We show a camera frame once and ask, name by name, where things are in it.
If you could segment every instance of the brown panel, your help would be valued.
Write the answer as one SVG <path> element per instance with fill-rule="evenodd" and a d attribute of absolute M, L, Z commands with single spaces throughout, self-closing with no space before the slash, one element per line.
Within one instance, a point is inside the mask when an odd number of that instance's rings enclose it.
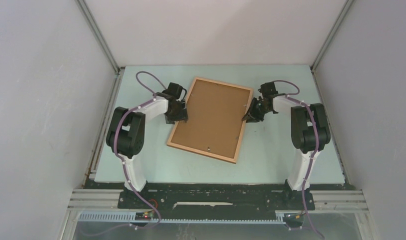
<path fill-rule="evenodd" d="M 187 96 L 188 121 L 177 122 L 168 146 L 236 163 L 253 89 L 196 77 Z"/>

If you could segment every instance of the wall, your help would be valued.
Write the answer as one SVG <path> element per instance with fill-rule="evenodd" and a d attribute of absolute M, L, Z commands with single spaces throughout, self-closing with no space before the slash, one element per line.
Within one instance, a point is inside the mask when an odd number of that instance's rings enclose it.
<path fill-rule="evenodd" d="M 312 64 L 345 0 L 88 0 L 120 66 Z"/>
<path fill-rule="evenodd" d="M 73 0 L 0 0 L 0 239 L 56 239 L 114 72 Z"/>
<path fill-rule="evenodd" d="M 382 239 L 406 240 L 406 0 L 356 1 L 316 75 Z"/>

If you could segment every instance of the metal frame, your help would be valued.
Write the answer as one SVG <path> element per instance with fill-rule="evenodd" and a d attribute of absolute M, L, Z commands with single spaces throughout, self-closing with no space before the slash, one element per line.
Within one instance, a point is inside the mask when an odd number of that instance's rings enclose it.
<path fill-rule="evenodd" d="M 85 0 L 76 0 L 79 9 L 89 24 L 97 42 L 100 44 L 104 54 L 117 73 L 117 78 L 113 83 L 112 92 L 106 105 L 106 112 L 101 121 L 101 128 L 95 141 L 95 148 L 90 158 L 90 167 L 86 176 L 88 179 L 94 179 L 97 171 L 100 154 L 104 144 L 107 125 L 110 122 L 111 112 L 116 101 L 116 97 L 122 81 L 124 69 L 120 69 L 116 63 L 98 25 L 91 14 Z M 345 16 L 353 5 L 354 0 L 347 0 L 337 17 L 330 33 L 328 34 L 322 48 L 319 50 L 311 69 L 316 84 L 315 70 L 322 60 L 330 43 L 334 39 Z M 346 179 L 346 167 L 343 166 L 343 174 Z M 118 201 L 122 190 L 120 189 L 75 189 L 72 192 L 66 214 L 59 233 L 59 240 L 72 240 L 78 221 L 95 222 L 122 222 L 128 223 L 134 219 L 135 213 L 148 211 L 149 209 L 119 209 Z M 363 192 L 360 190 L 312 190 L 315 210 L 310 211 L 316 214 L 327 213 L 353 213 L 355 215 L 359 232 L 362 240 L 377 240 L 378 236 L 368 210 Z M 236 224 L 284 224 L 283 216 L 285 214 L 298 213 L 300 211 L 276 210 L 277 220 L 251 220 L 251 221 L 219 221 L 219 220 L 193 220 L 193 219 L 163 219 L 163 223 L 236 223 Z"/>

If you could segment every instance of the light green table surface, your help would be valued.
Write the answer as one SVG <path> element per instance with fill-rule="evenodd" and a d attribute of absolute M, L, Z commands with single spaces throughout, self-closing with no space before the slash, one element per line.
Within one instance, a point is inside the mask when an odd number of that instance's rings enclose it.
<path fill-rule="evenodd" d="M 179 65 L 128 66 L 125 69 L 115 107 L 132 108 L 151 98 L 149 91 L 136 81 L 138 71 L 149 71 L 165 85 L 174 82 L 189 89 L 194 77 L 218 80 L 254 89 L 257 97 L 260 85 L 272 80 L 292 81 L 300 87 L 296 96 L 306 103 L 319 103 L 317 89 L 307 65 Z M 159 83 L 141 74 L 140 79 L 155 91 L 162 91 Z M 280 93 L 295 89 L 278 83 Z M 140 153 L 146 179 L 154 183 L 217 183 L 260 184 L 284 183 L 294 160 L 295 148 L 290 136 L 290 119 L 268 113 L 259 123 L 247 123 L 237 160 L 232 164 L 195 153 L 168 147 L 167 139 L 173 125 L 160 115 L 145 126 L 144 147 Z M 96 182 L 123 182 L 120 160 L 104 145 L 98 163 Z M 312 184 L 342 184 L 344 177 L 333 141 L 325 146 L 314 165 Z"/>

